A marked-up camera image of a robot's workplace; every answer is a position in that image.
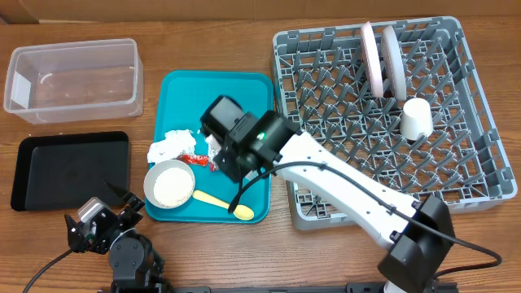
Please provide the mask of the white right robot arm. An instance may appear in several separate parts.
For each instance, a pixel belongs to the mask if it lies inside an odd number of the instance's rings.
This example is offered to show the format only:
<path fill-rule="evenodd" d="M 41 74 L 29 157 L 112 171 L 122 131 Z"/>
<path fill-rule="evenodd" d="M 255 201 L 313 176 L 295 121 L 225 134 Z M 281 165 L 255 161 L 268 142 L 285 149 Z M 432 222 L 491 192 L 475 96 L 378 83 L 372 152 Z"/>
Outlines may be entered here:
<path fill-rule="evenodd" d="M 369 178 L 332 155 L 296 122 L 275 111 L 245 112 L 221 95 L 200 118 L 201 132 L 219 151 L 219 169 L 240 183 L 249 172 L 271 173 L 332 204 L 358 224 L 387 255 L 378 265 L 386 292 L 424 292 L 448 255 L 453 223 L 447 205 L 424 201 Z"/>

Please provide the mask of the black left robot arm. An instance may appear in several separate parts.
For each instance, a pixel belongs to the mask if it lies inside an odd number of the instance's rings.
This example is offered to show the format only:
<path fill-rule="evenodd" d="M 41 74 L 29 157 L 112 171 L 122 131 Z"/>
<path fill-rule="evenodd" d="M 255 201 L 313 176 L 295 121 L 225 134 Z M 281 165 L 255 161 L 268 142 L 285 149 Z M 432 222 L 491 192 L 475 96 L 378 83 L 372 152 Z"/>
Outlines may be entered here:
<path fill-rule="evenodd" d="M 165 261 L 146 236 L 136 231 L 145 202 L 129 190 L 107 183 L 125 203 L 114 213 L 101 199 L 91 198 L 79 210 L 79 221 L 66 215 L 68 245 L 75 253 L 108 255 L 113 272 L 111 292 L 172 292 L 163 277 Z"/>

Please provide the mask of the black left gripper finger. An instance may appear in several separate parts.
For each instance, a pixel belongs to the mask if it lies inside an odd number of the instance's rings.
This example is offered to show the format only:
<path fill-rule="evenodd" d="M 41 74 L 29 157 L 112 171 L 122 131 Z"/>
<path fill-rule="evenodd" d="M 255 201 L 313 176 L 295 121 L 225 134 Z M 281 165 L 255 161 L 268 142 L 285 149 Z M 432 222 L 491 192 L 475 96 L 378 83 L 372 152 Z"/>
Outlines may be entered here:
<path fill-rule="evenodd" d="M 64 220 L 68 229 L 68 243 L 78 244 L 80 242 L 80 231 L 78 230 L 78 224 L 68 214 L 64 215 Z"/>
<path fill-rule="evenodd" d="M 134 211 L 140 211 L 141 208 L 145 206 L 145 202 L 129 190 L 115 186 L 108 181 L 106 181 L 105 184 Z"/>

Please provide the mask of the grey round plate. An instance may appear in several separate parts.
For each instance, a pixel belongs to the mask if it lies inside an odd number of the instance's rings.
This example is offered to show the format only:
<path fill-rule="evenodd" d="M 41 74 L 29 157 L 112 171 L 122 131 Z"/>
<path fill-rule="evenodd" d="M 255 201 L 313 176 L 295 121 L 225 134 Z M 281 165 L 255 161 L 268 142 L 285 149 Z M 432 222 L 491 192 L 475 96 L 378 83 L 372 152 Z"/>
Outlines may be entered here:
<path fill-rule="evenodd" d="M 404 64 L 401 58 L 401 47 L 397 41 L 396 32 L 391 25 L 383 29 L 381 50 L 387 78 L 392 86 L 392 94 L 397 100 L 405 101 L 407 87 Z"/>

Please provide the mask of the pink round plate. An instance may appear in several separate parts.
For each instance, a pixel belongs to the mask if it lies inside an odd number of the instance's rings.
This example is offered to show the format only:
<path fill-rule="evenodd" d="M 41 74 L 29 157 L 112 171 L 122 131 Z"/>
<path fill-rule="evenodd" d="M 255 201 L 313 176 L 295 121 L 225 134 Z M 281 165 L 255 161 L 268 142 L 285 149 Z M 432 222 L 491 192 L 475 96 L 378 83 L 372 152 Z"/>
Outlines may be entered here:
<path fill-rule="evenodd" d="M 366 65 L 366 76 L 370 91 L 376 98 L 383 97 L 383 79 L 379 61 L 378 47 L 370 22 L 361 26 L 361 48 Z"/>

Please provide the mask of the white plastic cup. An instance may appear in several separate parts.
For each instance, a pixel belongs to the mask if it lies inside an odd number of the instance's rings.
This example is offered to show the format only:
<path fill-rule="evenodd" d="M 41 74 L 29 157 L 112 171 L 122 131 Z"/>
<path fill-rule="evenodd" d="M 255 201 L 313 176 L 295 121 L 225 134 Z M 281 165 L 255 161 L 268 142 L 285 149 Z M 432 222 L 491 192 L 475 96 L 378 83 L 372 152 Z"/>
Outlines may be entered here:
<path fill-rule="evenodd" d="M 429 137 L 433 132 L 430 103 L 424 98 L 407 101 L 401 114 L 401 135 L 408 140 L 417 141 L 422 136 Z"/>

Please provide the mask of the yellow plastic spoon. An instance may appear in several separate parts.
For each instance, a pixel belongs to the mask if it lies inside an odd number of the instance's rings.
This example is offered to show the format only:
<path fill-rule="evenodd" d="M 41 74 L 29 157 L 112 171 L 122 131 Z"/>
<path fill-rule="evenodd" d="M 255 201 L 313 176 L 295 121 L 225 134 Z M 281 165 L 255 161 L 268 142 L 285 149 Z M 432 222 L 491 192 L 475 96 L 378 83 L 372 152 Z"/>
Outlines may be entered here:
<path fill-rule="evenodd" d="M 198 201 L 201 201 L 204 203 L 209 203 L 211 205 L 214 205 L 214 206 L 217 206 L 220 208 L 228 209 L 230 207 L 229 203 L 227 203 L 223 200 L 220 200 L 217 197 L 209 195 L 201 190 L 195 190 L 192 194 L 192 197 L 194 199 L 197 199 Z M 238 205 L 235 208 L 235 210 L 232 212 L 232 214 L 241 221 L 252 220 L 253 217 L 255 216 L 255 213 L 253 212 L 252 209 L 250 209 L 249 207 L 242 205 L 242 204 Z"/>

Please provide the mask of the silver foil wrapper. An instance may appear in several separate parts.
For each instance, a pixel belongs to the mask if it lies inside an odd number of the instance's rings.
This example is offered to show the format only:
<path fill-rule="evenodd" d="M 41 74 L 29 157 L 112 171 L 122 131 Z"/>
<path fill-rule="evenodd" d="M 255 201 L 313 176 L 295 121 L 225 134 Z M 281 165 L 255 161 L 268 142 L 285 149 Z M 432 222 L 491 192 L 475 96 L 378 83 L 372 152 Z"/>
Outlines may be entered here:
<path fill-rule="evenodd" d="M 217 163 L 214 161 L 214 159 L 221 150 L 221 145 L 212 134 L 208 135 L 204 141 L 208 144 L 208 162 L 210 164 L 210 170 L 215 172 L 219 169 L 219 167 L 217 166 Z"/>

